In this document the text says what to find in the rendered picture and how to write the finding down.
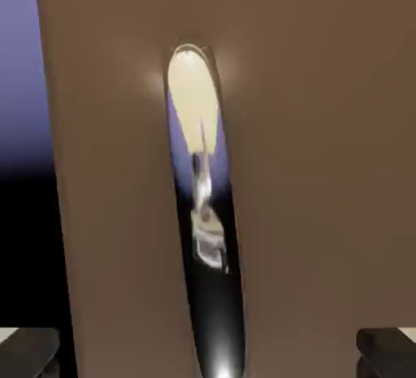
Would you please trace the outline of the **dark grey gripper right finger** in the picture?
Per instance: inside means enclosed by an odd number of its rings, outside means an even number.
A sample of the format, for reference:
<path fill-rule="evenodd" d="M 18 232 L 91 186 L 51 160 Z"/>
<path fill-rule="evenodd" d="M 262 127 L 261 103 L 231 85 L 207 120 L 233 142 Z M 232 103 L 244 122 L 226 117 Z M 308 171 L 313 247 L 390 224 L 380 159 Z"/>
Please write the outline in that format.
<path fill-rule="evenodd" d="M 416 378 L 416 342 L 399 328 L 360 328 L 356 378 Z"/>

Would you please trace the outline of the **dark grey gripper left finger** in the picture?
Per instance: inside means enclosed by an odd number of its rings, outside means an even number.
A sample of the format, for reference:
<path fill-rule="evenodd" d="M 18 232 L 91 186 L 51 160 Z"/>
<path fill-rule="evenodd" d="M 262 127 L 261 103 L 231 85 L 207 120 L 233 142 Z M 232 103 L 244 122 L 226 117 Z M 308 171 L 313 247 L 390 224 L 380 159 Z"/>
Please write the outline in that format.
<path fill-rule="evenodd" d="M 54 328 L 18 328 L 0 343 L 0 378 L 60 378 Z"/>

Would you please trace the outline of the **brown wooden cabinet door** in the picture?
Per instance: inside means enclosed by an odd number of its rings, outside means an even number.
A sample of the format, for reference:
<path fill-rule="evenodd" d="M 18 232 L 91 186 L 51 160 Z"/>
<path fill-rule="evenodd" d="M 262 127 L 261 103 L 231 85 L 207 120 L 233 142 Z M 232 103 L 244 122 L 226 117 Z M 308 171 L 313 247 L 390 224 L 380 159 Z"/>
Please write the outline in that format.
<path fill-rule="evenodd" d="M 355 378 L 416 326 L 416 0 L 37 0 L 79 378 L 200 378 L 165 75 L 214 56 L 245 378 Z"/>

